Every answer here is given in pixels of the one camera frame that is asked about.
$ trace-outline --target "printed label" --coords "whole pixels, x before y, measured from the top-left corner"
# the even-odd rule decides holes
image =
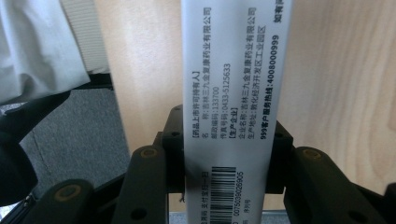
[[[291,0],[182,0],[190,224],[259,223]]]

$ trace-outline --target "wooden surface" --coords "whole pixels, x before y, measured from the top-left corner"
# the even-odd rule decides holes
[[[95,2],[132,151],[182,102],[180,4]],[[379,193],[396,182],[395,13],[392,0],[295,0],[278,112],[295,146],[327,152]],[[282,207],[279,199],[266,207]]]

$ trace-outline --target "gray fabric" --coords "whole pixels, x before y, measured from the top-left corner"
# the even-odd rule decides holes
[[[124,173],[130,159],[110,90],[72,91],[21,146],[35,167],[38,197],[71,178],[86,179],[98,187]]]

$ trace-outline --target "black machine part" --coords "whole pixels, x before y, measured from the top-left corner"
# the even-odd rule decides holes
[[[92,193],[75,195],[78,212],[68,208],[71,204],[59,206],[57,219],[48,216],[46,223],[58,223],[62,217],[76,221],[73,223],[168,223],[167,194],[184,192],[181,116],[181,105],[172,109],[163,132],[152,146],[133,154],[125,175]],[[284,203],[293,224],[396,223],[396,184],[389,185],[382,196],[351,183],[324,152],[295,148],[291,135],[278,123],[266,193],[281,194],[284,189]],[[48,197],[39,200],[28,220],[40,217],[36,213],[45,214],[58,191],[59,187],[51,189]]]

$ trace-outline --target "white fabric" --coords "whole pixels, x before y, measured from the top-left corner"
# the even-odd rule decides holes
[[[77,40],[85,70],[89,74],[109,73],[105,44],[93,0],[61,0]]]
[[[89,81],[59,1],[0,1],[0,105]]]

